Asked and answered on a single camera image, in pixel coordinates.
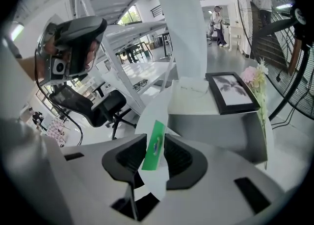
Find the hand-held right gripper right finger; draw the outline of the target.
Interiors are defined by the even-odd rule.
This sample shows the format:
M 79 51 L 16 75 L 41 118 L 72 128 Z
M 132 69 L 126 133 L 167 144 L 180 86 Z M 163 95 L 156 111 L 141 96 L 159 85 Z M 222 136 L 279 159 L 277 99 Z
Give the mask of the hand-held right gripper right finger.
M 164 157 L 168 165 L 167 190 L 186 190 L 198 183 L 208 169 L 205 155 L 196 148 L 195 142 L 165 134 Z

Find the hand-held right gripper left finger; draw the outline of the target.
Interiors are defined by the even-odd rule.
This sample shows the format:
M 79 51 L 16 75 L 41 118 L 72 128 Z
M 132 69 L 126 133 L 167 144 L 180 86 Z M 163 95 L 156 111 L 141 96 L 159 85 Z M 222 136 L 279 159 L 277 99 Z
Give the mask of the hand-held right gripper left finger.
M 148 190 L 138 170 L 145 158 L 147 135 L 128 137 L 126 143 L 110 149 L 102 157 L 102 166 L 116 181 L 127 184 L 125 195 L 111 208 L 135 220 L 142 221 L 159 200 Z

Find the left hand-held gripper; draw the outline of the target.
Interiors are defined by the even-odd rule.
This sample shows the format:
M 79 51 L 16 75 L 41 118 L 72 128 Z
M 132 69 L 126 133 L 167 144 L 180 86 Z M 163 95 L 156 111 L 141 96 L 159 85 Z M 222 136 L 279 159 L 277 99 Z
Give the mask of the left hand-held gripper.
M 57 85 L 88 73 L 94 66 L 87 62 L 93 42 L 99 47 L 107 21 L 99 16 L 86 16 L 62 22 L 53 15 L 39 37 L 35 58 L 44 62 L 40 86 Z

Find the person's left forearm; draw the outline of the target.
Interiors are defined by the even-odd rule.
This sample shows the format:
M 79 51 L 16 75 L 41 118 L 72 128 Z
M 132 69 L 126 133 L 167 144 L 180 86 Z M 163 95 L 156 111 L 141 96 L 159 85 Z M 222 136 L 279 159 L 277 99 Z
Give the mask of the person's left forearm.
M 17 61 L 26 74 L 31 78 L 31 80 L 35 81 L 35 68 L 37 71 L 38 80 L 43 80 L 45 78 L 46 69 L 44 59 L 31 56 L 28 58 L 18 58 Z

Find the person's left hand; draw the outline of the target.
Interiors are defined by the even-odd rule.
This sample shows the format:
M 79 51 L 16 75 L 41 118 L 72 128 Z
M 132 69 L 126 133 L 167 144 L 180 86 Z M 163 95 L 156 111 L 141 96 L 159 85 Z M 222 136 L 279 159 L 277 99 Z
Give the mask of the person's left hand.
M 96 54 L 98 48 L 99 48 L 99 42 L 97 42 L 96 40 L 93 41 L 90 45 L 89 52 L 88 52 L 86 59 L 85 59 L 84 67 L 86 70 L 90 69 L 89 64 L 95 59 L 95 54 Z M 56 55 L 58 53 L 57 48 L 54 46 L 54 38 L 53 37 L 45 43 L 44 49 L 45 49 L 46 53 L 49 53 L 51 55 Z M 62 59 L 64 61 L 68 62 L 69 58 L 70 58 L 70 53 L 68 51 L 63 52 Z

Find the black office chair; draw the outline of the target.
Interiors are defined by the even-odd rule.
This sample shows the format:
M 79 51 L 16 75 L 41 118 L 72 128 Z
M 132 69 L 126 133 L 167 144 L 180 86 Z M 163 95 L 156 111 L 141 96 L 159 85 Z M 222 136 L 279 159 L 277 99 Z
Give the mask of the black office chair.
M 93 103 L 67 84 L 55 85 L 52 94 L 49 95 L 49 99 L 58 106 L 81 114 L 92 127 L 101 127 L 106 123 L 108 123 L 107 127 L 110 127 L 110 124 L 113 124 L 112 140 L 116 139 L 115 134 L 120 122 L 133 128 L 137 126 L 123 119 L 131 111 L 130 108 L 119 113 L 126 106 L 127 100 L 118 90 L 109 92 Z

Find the ceiling light strip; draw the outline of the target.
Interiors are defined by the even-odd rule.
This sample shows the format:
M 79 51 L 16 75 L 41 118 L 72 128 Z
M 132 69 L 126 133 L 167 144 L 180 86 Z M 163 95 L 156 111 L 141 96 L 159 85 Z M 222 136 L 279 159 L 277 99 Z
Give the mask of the ceiling light strip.
M 13 21 L 9 31 L 9 37 L 14 41 L 23 31 L 24 25 L 20 22 Z

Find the white desk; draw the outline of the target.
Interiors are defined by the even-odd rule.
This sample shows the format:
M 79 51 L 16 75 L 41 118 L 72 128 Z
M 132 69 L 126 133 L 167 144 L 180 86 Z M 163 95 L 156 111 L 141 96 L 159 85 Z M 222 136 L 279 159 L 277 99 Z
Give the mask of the white desk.
M 126 64 L 123 65 L 122 68 L 132 85 L 135 85 L 144 79 L 147 80 L 147 84 L 144 87 L 140 87 L 140 90 L 137 93 L 144 103 L 148 103 L 160 93 L 160 87 L 156 86 L 155 83 L 165 78 L 168 66 L 168 62 L 151 62 Z M 102 74 L 102 78 L 124 95 L 131 96 L 130 92 L 113 69 Z

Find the black eyeglasses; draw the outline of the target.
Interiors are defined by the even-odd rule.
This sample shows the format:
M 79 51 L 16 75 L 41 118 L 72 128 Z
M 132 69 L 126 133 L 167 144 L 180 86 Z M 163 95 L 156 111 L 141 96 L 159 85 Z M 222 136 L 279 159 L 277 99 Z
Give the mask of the black eyeglasses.
M 143 79 L 143 80 L 139 81 L 138 83 L 134 84 L 133 89 L 138 92 L 138 91 L 140 91 L 140 89 L 142 87 L 146 86 L 147 82 L 148 82 L 147 79 Z

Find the pale artificial flowers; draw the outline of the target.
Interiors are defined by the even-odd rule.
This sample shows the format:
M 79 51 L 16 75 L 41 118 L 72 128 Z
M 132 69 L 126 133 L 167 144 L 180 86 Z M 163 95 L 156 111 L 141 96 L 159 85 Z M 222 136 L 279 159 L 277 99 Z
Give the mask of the pale artificial flowers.
M 268 68 L 264 61 L 256 66 L 247 67 L 240 75 L 260 106 L 255 112 L 244 116 L 248 135 L 249 160 L 261 170 L 266 171 L 269 164 L 271 141 L 270 122 L 267 111 L 266 75 Z

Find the white cabinet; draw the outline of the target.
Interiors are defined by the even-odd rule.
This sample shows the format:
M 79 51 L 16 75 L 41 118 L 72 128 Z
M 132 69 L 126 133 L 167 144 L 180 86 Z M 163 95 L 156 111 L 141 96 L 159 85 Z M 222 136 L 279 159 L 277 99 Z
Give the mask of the white cabinet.
M 229 26 L 229 52 L 233 50 L 233 47 L 236 47 L 240 53 L 242 51 L 242 39 L 243 39 L 243 28 L 239 23 Z

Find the dark staircase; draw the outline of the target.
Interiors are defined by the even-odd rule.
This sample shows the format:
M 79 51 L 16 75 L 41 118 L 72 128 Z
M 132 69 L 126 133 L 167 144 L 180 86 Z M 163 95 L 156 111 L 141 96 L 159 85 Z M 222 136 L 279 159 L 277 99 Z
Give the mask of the dark staircase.
M 295 0 L 251 0 L 252 50 L 265 63 L 292 75 L 302 41 L 295 30 L 303 24 Z

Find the large black floor fan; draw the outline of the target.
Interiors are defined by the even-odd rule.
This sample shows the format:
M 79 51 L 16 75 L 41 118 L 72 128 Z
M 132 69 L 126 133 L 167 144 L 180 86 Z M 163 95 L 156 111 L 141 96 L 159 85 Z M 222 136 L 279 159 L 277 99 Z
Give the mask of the large black floor fan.
M 250 57 L 282 97 L 270 119 L 290 105 L 314 120 L 314 20 L 304 1 L 237 0 Z

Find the white perforated shelf frame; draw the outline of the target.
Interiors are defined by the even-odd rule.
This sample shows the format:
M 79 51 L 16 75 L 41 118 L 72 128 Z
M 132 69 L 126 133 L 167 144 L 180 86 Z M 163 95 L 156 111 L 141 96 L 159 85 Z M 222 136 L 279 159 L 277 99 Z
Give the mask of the white perforated shelf frame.
M 107 21 L 108 27 L 105 30 L 101 48 L 111 64 L 111 69 L 117 73 L 118 77 L 131 94 L 130 97 L 125 95 L 129 101 L 128 105 L 140 115 L 149 102 L 144 103 L 137 91 L 133 89 L 133 85 L 124 72 L 122 68 L 123 64 L 117 54 L 136 40 L 164 28 L 166 22 L 137 23 L 128 26 L 118 25 L 122 16 L 136 2 L 138 2 L 138 0 L 80 0 L 80 2 L 76 3 L 74 8 L 78 11 L 78 9 L 82 7 L 86 15 L 96 15 Z M 162 88 L 165 87 L 169 73 L 175 66 L 173 60 L 174 58 L 171 57 L 168 61 L 169 66 L 165 73 L 165 78 L 163 79 Z

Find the black picture frame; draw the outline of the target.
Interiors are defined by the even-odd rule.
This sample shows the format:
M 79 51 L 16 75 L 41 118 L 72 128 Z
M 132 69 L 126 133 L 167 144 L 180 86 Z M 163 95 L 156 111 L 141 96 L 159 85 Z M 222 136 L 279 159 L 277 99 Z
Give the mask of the black picture frame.
M 221 115 L 256 112 L 260 104 L 235 72 L 206 73 L 205 78 Z

